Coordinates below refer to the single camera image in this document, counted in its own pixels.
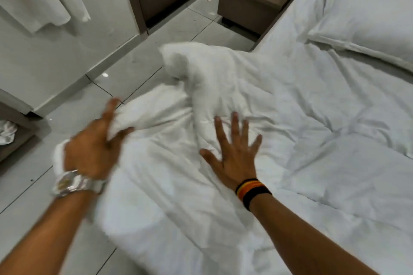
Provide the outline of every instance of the white duvet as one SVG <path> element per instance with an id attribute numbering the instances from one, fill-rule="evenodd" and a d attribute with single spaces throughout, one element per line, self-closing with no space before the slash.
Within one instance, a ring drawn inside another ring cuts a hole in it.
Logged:
<path id="1" fill-rule="evenodd" d="M 150 273 L 289 274 L 257 220 L 198 154 L 219 156 L 213 117 L 228 131 L 232 111 L 250 121 L 251 140 L 264 136 L 257 176 L 275 198 L 377 272 L 411 273 L 411 77 L 297 41 L 322 5 L 295 0 L 255 53 L 164 46 L 176 83 L 121 109 L 112 133 L 136 131 L 93 218 Z"/>

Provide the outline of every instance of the silver wristwatch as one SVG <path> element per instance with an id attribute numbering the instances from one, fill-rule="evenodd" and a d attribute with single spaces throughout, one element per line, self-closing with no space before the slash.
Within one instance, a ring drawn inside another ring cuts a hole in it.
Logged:
<path id="1" fill-rule="evenodd" d="M 91 190 L 101 194 L 106 182 L 106 180 L 90 179 L 80 174 L 78 170 L 64 172 L 54 184 L 52 193 L 57 197 L 64 197 L 72 192 L 81 190 Z"/>

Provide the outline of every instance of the wall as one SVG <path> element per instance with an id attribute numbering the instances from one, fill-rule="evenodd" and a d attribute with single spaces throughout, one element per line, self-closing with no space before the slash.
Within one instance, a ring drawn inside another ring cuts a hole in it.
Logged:
<path id="1" fill-rule="evenodd" d="M 0 89 L 38 108 L 138 34 L 129 0 L 83 0 L 92 18 L 28 33 L 0 8 Z"/>

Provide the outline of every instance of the pillow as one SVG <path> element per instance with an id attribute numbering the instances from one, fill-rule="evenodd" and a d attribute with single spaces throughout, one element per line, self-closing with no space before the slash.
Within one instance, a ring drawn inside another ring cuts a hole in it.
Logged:
<path id="1" fill-rule="evenodd" d="M 413 72 L 413 0 L 325 0 L 307 38 Z"/>

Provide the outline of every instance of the wristband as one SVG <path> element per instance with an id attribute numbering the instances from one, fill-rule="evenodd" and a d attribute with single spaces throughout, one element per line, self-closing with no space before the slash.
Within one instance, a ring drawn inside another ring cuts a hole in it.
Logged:
<path id="1" fill-rule="evenodd" d="M 250 210 L 251 200 L 259 194 L 270 194 L 270 190 L 266 188 L 258 179 L 247 179 L 238 185 L 235 189 L 235 194 L 244 204 L 245 208 Z"/>

